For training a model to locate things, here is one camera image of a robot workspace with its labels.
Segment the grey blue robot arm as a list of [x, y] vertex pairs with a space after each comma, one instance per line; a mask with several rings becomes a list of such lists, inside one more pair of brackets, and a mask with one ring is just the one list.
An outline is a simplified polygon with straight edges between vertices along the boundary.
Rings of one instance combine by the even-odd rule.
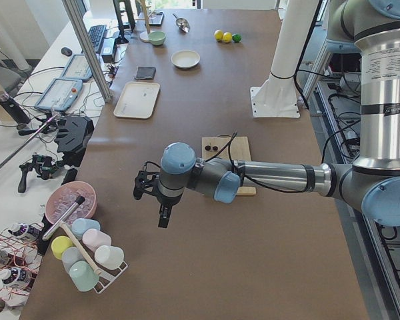
[[198, 158], [185, 143], [163, 152], [158, 172], [142, 170], [133, 196], [160, 202], [159, 226], [186, 189], [230, 203], [254, 183], [284, 193], [340, 199], [375, 222], [400, 226], [400, 1], [333, 1], [328, 43], [361, 52], [359, 156], [348, 165], [318, 166]]

